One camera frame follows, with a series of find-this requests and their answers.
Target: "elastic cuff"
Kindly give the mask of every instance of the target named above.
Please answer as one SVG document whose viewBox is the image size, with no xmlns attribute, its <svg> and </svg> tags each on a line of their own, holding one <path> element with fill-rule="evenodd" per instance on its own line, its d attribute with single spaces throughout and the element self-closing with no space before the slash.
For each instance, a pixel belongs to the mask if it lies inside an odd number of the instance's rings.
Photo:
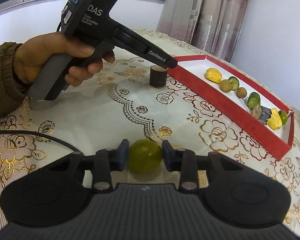
<svg viewBox="0 0 300 240">
<path fill-rule="evenodd" d="M 9 47 L 3 56 L 2 59 L 2 82 L 5 87 L 7 95 L 13 100 L 22 101 L 25 98 L 25 95 L 21 92 L 25 88 L 18 87 L 18 84 L 13 79 L 12 75 L 12 59 L 14 53 L 18 47 L 22 44 L 14 43 Z"/>
</svg>

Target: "finger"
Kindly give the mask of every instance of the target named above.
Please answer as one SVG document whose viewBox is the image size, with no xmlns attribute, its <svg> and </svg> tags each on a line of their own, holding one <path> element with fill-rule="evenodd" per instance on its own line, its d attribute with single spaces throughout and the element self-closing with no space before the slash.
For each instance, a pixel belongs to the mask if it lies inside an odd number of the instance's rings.
<svg viewBox="0 0 300 240">
<path fill-rule="evenodd" d="M 93 77 L 93 73 L 90 73 L 86 68 L 80 68 L 75 66 L 69 69 L 69 75 L 70 77 L 73 77 L 78 80 L 87 80 Z"/>
<path fill-rule="evenodd" d="M 70 84 L 73 87 L 78 87 L 82 84 L 82 80 L 75 79 L 71 77 L 69 74 L 66 75 L 65 80 L 68 84 Z"/>
<path fill-rule="evenodd" d="M 95 62 L 89 64 L 88 72 L 92 74 L 99 73 L 102 70 L 102 68 L 103 68 L 103 62 L 102 59 L 99 58 Z"/>
<path fill-rule="evenodd" d="M 67 53 L 73 57 L 89 57 L 95 48 L 74 37 L 66 37 L 62 33 L 49 33 L 42 35 L 43 44 L 47 54 Z"/>
<path fill-rule="evenodd" d="M 114 52 L 113 50 L 107 52 L 106 54 L 104 54 L 104 56 L 102 57 L 106 62 L 109 63 L 113 63 L 115 61 L 115 57 L 114 57 Z"/>
</svg>

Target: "silver screw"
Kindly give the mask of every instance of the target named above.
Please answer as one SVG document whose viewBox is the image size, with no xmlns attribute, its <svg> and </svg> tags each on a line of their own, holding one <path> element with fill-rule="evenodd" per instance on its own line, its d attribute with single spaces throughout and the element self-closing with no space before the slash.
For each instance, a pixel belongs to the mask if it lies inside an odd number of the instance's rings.
<svg viewBox="0 0 300 240">
<path fill-rule="evenodd" d="M 187 181 L 181 184 L 181 187 L 183 187 L 186 190 L 193 190 L 197 188 L 197 184 L 191 181 Z"/>
<path fill-rule="evenodd" d="M 97 190 L 106 190 L 110 187 L 110 184 L 105 181 L 101 181 L 101 182 L 95 183 L 93 185 L 93 187 Z"/>
</svg>

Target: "floral curtain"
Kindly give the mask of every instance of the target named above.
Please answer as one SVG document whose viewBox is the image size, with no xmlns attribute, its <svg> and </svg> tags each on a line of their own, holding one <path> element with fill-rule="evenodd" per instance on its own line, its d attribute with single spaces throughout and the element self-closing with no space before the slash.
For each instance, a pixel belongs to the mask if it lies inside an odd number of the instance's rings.
<svg viewBox="0 0 300 240">
<path fill-rule="evenodd" d="M 230 62 L 249 0 L 166 0 L 157 31 Z"/>
</svg>

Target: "tablecloth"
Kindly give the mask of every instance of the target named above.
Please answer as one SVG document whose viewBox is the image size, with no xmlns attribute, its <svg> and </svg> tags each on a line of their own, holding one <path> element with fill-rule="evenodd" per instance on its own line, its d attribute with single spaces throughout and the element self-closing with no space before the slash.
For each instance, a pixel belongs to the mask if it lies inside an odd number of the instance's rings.
<svg viewBox="0 0 300 240">
<path fill-rule="evenodd" d="M 205 54 L 185 42 L 150 30 L 135 30 L 173 56 Z M 126 138 L 157 143 L 198 155 L 217 151 L 282 183 L 291 194 L 284 224 L 300 236 L 300 118 L 296 119 L 293 147 L 277 161 L 254 138 L 209 102 L 172 77 L 163 89 L 149 86 L 151 63 L 116 48 L 116 61 L 78 88 L 69 88 L 52 102 L 30 102 L 0 120 L 0 130 L 35 130 L 53 135 L 92 155 L 117 148 Z M 30 135 L 0 135 L 0 193 L 12 181 L 70 153 L 66 147 Z M 178 172 L 164 165 L 151 176 L 113 172 L 114 183 L 175 183 Z M 201 187 L 207 185 L 199 172 Z M 91 184 L 87 174 L 84 185 Z M 7 224 L 0 207 L 0 230 Z"/>
</svg>

